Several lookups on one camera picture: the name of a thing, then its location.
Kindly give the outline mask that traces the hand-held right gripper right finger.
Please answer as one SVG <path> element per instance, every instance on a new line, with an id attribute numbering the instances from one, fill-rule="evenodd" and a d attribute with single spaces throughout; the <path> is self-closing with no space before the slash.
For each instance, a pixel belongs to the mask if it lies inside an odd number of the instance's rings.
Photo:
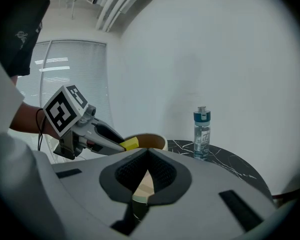
<path id="1" fill-rule="evenodd" d="M 152 206 L 131 233 L 133 240 L 230 240 L 244 233 L 219 193 L 233 190 L 262 220 L 273 202 L 225 168 L 177 153 L 163 155 L 183 164 L 192 176 L 187 192 L 170 205 Z"/>

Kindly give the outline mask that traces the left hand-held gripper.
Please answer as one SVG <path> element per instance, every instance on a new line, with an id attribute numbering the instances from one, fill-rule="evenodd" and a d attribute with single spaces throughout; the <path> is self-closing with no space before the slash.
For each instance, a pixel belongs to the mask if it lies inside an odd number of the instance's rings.
<path id="1" fill-rule="evenodd" d="M 124 138 L 111 126 L 95 118 L 96 107 L 90 105 L 76 85 L 62 85 L 43 107 L 44 114 L 58 135 L 56 155 L 74 160 L 83 149 L 100 155 L 125 152 Z M 95 133 L 79 133 L 91 121 Z"/>

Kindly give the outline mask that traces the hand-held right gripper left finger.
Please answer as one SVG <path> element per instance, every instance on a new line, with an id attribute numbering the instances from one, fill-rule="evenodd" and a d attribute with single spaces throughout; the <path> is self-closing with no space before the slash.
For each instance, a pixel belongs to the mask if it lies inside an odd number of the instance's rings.
<path id="1" fill-rule="evenodd" d="M 83 232 L 76 240 L 147 240 L 145 221 L 133 212 L 133 194 L 146 174 L 145 148 L 90 160 L 53 165 L 66 193 L 87 220 L 77 218 Z"/>

